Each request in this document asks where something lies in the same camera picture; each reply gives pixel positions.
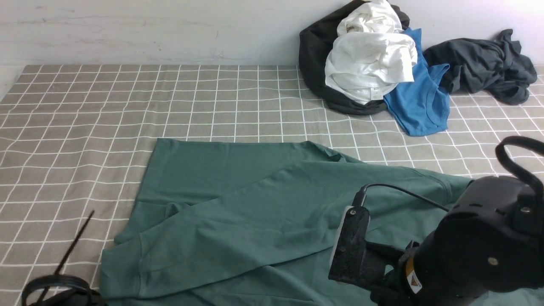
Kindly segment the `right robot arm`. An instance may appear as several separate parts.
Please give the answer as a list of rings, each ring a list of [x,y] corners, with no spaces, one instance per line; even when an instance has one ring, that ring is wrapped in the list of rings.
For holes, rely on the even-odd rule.
[[[543,223],[519,179],[472,181],[403,265],[416,306],[468,306],[488,292],[543,287]]]

